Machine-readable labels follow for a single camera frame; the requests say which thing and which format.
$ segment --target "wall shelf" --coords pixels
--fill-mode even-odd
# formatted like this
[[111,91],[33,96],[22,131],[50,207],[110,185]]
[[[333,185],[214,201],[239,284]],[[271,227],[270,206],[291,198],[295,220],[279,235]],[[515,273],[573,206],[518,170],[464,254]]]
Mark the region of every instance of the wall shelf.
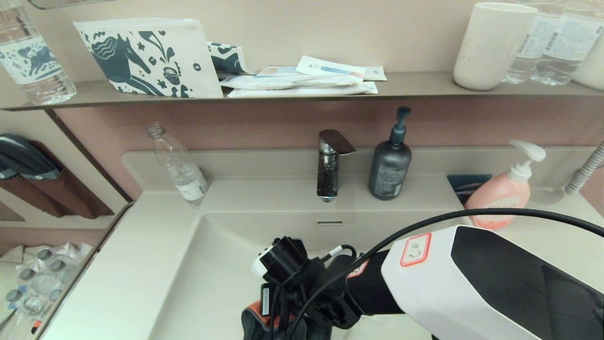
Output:
[[355,96],[323,97],[275,97],[275,98],[172,98],[148,96],[146,94],[121,93],[106,80],[76,83],[77,94],[66,102],[52,105],[34,105],[3,108],[7,111],[52,110],[61,108],[81,108],[91,106],[191,104],[191,103],[239,103],[275,101],[331,101],[331,100],[400,100],[429,97],[599,97],[604,99],[604,91],[598,91],[571,82],[560,87],[551,87],[537,82],[517,85],[502,83],[492,91],[472,91],[456,85],[451,72],[399,72],[388,73],[387,82],[376,82],[379,94]]

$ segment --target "sink basin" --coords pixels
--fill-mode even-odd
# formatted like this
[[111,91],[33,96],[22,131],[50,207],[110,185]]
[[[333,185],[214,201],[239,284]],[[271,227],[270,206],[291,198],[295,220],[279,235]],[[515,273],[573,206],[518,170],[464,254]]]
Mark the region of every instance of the sink basin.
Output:
[[[400,229],[403,214],[408,212],[205,214],[150,338],[243,339],[241,312],[260,298],[263,283],[251,273],[251,263],[274,238],[300,238],[310,256],[323,256],[344,243],[359,252]],[[452,224],[436,225],[432,230]],[[427,330],[406,315],[363,317],[350,330],[334,328],[332,339],[390,339],[388,336],[398,340],[431,339]]]

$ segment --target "chrome faucet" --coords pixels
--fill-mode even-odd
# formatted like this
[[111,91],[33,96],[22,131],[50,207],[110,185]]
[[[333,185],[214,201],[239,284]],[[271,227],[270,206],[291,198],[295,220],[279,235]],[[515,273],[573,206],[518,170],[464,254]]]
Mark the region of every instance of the chrome faucet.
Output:
[[316,195],[323,202],[331,202],[338,195],[339,156],[356,149],[338,130],[319,132],[319,171],[316,178]]

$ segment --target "brown holder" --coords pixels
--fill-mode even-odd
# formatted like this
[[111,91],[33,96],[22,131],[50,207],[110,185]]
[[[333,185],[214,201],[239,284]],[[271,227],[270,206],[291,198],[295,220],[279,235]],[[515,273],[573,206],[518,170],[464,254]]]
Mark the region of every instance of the brown holder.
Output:
[[17,176],[0,181],[0,188],[12,192],[17,197],[55,217],[79,215],[89,219],[114,215],[90,189],[67,169],[48,148],[37,141],[32,145],[44,152],[61,170],[52,180],[29,180]]

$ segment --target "pink soap bottle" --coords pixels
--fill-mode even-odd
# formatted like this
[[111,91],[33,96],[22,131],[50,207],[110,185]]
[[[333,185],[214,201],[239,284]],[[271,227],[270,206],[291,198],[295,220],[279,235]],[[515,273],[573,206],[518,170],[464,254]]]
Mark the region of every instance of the pink soap bottle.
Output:
[[[538,145],[511,140],[510,144],[524,151],[527,159],[512,166],[483,184],[470,196],[466,209],[483,208],[524,208],[530,198],[529,178],[532,175],[532,161],[541,162],[545,158],[545,150]],[[499,229],[507,226],[512,220],[510,215],[479,215],[471,216],[476,227]]]

